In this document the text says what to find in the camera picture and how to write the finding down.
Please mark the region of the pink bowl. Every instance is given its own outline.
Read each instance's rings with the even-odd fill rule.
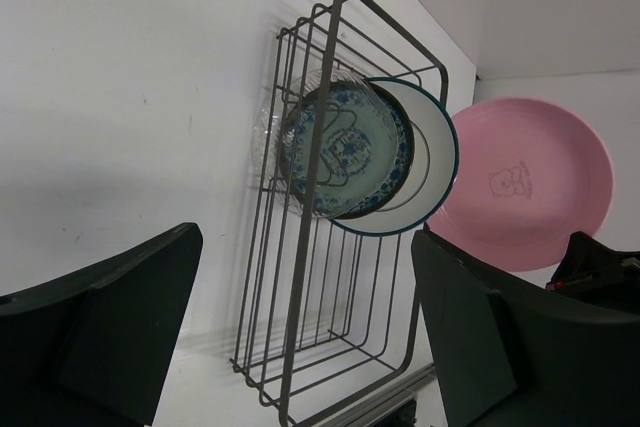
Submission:
[[[453,117],[460,167],[429,220],[441,237],[502,270],[559,262],[571,233],[593,235],[611,206],[611,158],[585,122],[542,100],[500,98]]]

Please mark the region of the white plate with teal rim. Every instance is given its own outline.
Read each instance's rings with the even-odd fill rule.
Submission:
[[[280,171],[285,179],[291,179],[291,194],[299,202],[306,190],[316,110],[317,90],[303,96],[301,105],[285,117],[280,130]],[[399,136],[388,101],[382,101],[370,86],[332,82],[314,191],[314,213],[337,217],[365,199],[368,199],[366,212],[372,212],[388,202],[392,195],[376,194],[398,184],[390,183],[389,179],[397,174],[394,170],[398,167],[401,138],[406,141],[406,134]],[[398,175],[400,180],[403,177],[407,177],[404,172]]]
[[[415,153],[409,176],[376,212],[331,222],[361,235],[399,234],[424,223],[449,195],[458,171],[458,138],[444,107],[426,90],[402,79],[368,81],[400,102],[413,127]]]

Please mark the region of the dish rack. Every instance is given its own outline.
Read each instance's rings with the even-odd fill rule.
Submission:
[[[358,25],[366,25],[367,33]],[[281,426],[304,427],[405,372],[419,320],[415,292],[398,292],[398,285],[415,285],[412,270],[401,265],[401,253],[408,251],[401,248],[402,234],[363,237],[313,216],[332,69],[402,77],[430,90],[442,105],[449,80],[445,66],[373,0],[316,4],[309,17],[283,28],[277,41],[269,126],[277,103],[285,115],[296,107],[290,97],[300,96],[291,95],[292,80],[301,78],[304,89],[307,73],[322,69],[307,188],[301,215],[291,213],[288,179],[268,173],[270,149],[279,148],[269,127],[230,360],[258,390],[259,402],[278,410]]]

